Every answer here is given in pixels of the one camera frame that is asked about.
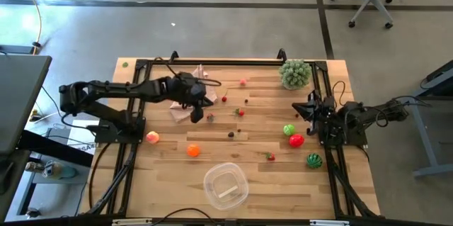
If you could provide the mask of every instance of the white container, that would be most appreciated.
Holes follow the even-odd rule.
[[[211,168],[203,181],[211,205],[228,210],[241,205],[248,196],[248,182],[242,169],[234,163],[222,163]]]

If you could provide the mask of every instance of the wooden table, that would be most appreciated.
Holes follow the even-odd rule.
[[[118,59],[113,81],[131,81],[135,61],[135,58]],[[331,85],[339,80],[346,83],[342,101],[353,100],[345,61],[328,60],[327,65]],[[196,66],[172,68],[176,72],[192,72]],[[197,124],[189,119],[176,123],[168,110],[171,101],[148,103],[144,114],[147,118],[145,132],[158,132],[160,142],[157,145],[144,142],[139,146],[127,217],[163,217],[179,208],[194,207],[217,218],[334,218],[326,165],[310,169],[305,162],[312,152],[325,160],[323,148],[317,137],[305,135],[309,123],[296,118],[296,111],[291,107],[293,102],[306,102],[307,94],[314,89],[313,83],[298,91],[285,90],[277,69],[270,66],[205,66],[209,78],[222,82],[222,86],[216,88],[218,97],[228,91],[227,102],[218,100],[205,109],[205,115],[215,115],[213,123],[206,119]],[[167,75],[171,76],[171,73],[163,65],[153,66],[151,70],[153,79]],[[240,86],[241,78],[247,79],[246,86]],[[334,91],[337,99],[341,90],[341,85],[338,85]],[[127,100],[110,99],[108,105],[124,109]],[[243,109],[245,115],[236,117],[233,114],[235,108]],[[305,136],[305,143],[300,148],[289,146],[288,137],[282,131],[286,124],[293,124],[296,131]],[[231,131],[235,132],[233,140],[227,137]],[[199,157],[192,158],[185,153],[189,144],[200,146]],[[94,202],[112,181],[117,149],[118,145],[112,144],[100,160],[93,182]],[[95,159],[100,150],[100,147],[96,150]],[[356,147],[345,147],[344,150],[351,185],[369,208],[379,214],[366,156]],[[275,153],[276,160],[267,162],[266,152]],[[246,201],[228,211],[213,208],[203,190],[206,172],[223,162],[239,165],[249,184]],[[346,211],[343,189],[338,190],[342,209]],[[81,206],[81,212],[86,210],[88,191]],[[173,217],[203,215],[185,211]]]

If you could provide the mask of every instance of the toy plant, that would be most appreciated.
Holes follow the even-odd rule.
[[[306,86],[311,76],[311,67],[304,60],[287,60],[278,71],[283,86],[289,90]]]

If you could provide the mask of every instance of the gray floor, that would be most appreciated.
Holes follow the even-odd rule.
[[[316,0],[109,1],[316,3]],[[336,1],[336,4],[360,3]],[[453,1],[395,0],[394,4],[451,6]],[[118,57],[169,56],[173,50],[182,57],[275,57],[283,47],[291,58],[326,58],[318,12],[313,9],[40,8],[41,41],[45,44],[41,55],[53,56],[45,87],[54,98],[58,98],[60,84],[110,79]],[[357,26],[349,29],[347,23],[352,15],[352,11],[326,12],[334,57],[347,61],[358,101],[377,105],[394,96],[411,94],[426,74],[452,59],[450,11],[392,11],[395,26],[391,30],[382,28],[386,21],[376,11],[365,11]],[[0,43],[28,45],[35,39],[37,24],[33,6],[0,5]],[[38,103],[45,113],[55,111],[45,94],[40,94]],[[28,128],[42,133],[58,120],[52,117]],[[367,134],[382,215],[451,224],[453,174],[422,179],[411,175],[412,170],[428,164],[412,119],[392,123],[385,129],[370,128]],[[80,191],[75,186],[62,192],[70,193],[67,195],[72,198],[68,200],[77,200]],[[34,198],[45,200],[39,192]],[[68,213],[52,204],[55,203],[42,204],[53,208],[44,217]]]

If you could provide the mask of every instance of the small green object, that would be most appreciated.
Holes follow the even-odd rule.
[[[306,163],[309,165],[310,169],[317,169],[323,164],[323,160],[321,156],[313,153],[306,158]]]
[[[287,60],[279,69],[282,85],[289,90],[300,89],[309,83],[311,67],[304,60]]]
[[[287,136],[294,135],[296,132],[296,128],[293,124],[288,124],[283,127],[283,133]]]

